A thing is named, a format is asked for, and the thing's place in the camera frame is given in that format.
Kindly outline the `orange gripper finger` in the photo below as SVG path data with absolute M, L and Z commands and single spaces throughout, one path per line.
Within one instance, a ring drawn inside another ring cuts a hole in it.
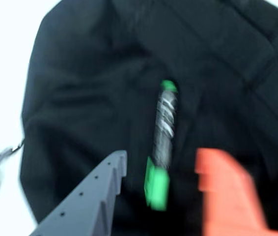
M 278 175 L 255 184 L 241 163 L 216 148 L 196 151 L 195 172 L 203 194 L 202 235 L 278 236 Z

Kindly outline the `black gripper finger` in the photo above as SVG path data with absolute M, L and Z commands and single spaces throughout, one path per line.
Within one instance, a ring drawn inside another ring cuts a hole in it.
M 114 206 L 127 174 L 127 152 L 107 156 L 36 227 L 32 236 L 109 236 Z

